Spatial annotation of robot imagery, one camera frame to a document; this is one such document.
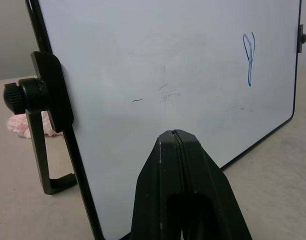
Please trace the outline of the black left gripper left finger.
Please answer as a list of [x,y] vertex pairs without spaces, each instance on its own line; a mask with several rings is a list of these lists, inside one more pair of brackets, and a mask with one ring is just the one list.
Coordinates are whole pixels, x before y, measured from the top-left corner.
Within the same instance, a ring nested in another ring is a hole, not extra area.
[[178,142],[166,131],[137,178],[129,240],[180,240],[182,192]]

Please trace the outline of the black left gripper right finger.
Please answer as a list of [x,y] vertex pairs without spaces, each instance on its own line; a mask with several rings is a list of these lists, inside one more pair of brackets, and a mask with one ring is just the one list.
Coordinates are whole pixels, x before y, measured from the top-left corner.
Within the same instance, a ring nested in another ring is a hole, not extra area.
[[187,210],[184,240],[252,240],[232,187],[195,135],[174,130],[181,154]]

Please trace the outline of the pink fluffy cloth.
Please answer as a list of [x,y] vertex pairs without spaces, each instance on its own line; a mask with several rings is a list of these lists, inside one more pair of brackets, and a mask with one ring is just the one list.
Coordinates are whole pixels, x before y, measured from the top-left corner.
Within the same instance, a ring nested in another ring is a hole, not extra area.
[[[62,132],[56,133],[51,126],[51,122],[46,111],[41,112],[41,119],[43,124],[43,132],[48,137],[63,135]],[[12,115],[6,122],[7,129],[19,135],[22,138],[31,139],[31,133],[26,114]]]

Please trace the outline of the white board with black frame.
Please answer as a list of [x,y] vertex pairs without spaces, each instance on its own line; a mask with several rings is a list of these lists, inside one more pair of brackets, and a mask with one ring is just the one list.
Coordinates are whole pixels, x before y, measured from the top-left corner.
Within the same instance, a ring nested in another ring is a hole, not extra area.
[[73,111],[64,138],[95,240],[131,231],[168,130],[219,167],[293,118],[302,0],[25,0]]

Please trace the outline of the black right knob bracket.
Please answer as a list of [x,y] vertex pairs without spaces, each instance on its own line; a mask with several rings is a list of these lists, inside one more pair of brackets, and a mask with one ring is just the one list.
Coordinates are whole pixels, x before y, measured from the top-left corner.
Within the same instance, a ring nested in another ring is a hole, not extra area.
[[298,26],[297,47],[296,47],[298,54],[302,52],[302,47],[305,42],[306,42],[306,34],[304,33],[304,25],[300,24]]

